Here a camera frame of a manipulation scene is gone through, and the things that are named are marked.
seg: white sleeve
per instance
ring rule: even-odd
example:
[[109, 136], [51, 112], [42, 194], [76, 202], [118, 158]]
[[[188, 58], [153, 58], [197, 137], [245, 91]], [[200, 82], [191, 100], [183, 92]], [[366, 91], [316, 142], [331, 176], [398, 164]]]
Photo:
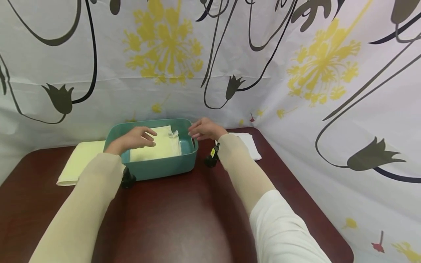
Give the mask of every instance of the white sleeve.
[[259, 263], [331, 263], [278, 190], [259, 199], [250, 225]]

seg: curtain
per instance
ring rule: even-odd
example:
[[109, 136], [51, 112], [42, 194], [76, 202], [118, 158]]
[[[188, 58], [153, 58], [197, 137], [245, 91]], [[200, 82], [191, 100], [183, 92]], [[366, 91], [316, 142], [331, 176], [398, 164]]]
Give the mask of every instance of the curtain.
[[355, 253], [421, 262], [419, 2], [5, 0], [0, 182], [117, 123], [207, 116], [258, 128]]

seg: pale yellow towel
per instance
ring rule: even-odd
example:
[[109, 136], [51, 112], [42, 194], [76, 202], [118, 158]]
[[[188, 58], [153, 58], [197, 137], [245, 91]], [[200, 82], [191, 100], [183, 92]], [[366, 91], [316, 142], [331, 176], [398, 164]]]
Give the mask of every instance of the pale yellow towel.
[[82, 142], [76, 146], [70, 155], [59, 179], [58, 186], [73, 186], [86, 165], [104, 150], [105, 141]]
[[171, 136], [171, 126], [152, 128], [157, 133], [153, 136], [155, 147], [144, 147], [130, 150], [130, 162], [161, 159], [181, 155], [180, 139], [178, 134]]

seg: hand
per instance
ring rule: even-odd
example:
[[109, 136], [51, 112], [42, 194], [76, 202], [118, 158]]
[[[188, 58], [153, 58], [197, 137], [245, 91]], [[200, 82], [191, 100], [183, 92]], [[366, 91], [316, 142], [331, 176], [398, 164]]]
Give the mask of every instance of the hand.
[[217, 125], [206, 117], [193, 123], [193, 125], [189, 128], [189, 135], [192, 138], [197, 138], [199, 141], [205, 139], [217, 141], [222, 135], [227, 133], [228, 132], [223, 127]]
[[105, 150], [106, 153], [121, 155], [129, 149], [154, 147], [154, 139], [149, 134], [156, 136], [157, 133], [148, 127], [135, 127], [125, 135], [115, 139]]

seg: patterned backdrop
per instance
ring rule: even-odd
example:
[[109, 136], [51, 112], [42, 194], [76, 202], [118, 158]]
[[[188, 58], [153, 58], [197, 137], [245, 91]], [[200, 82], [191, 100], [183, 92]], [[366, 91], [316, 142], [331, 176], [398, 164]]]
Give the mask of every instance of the patterned backdrop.
[[0, 182], [35, 149], [208, 116], [257, 127], [356, 254], [419, 263], [419, 2], [4, 0]]

